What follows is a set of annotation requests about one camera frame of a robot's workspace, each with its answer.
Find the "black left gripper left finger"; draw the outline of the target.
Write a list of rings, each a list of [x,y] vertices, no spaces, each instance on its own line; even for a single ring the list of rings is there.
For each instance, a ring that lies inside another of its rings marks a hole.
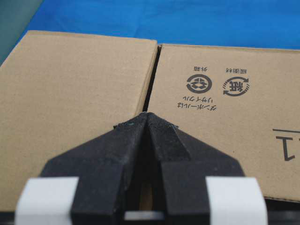
[[[147,113],[48,160],[27,181],[17,225],[116,225],[124,211]]]

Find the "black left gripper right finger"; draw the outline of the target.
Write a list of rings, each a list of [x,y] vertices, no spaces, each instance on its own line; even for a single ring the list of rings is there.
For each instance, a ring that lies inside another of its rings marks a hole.
[[[235,158],[147,115],[170,225],[265,225],[267,207],[257,180]]]

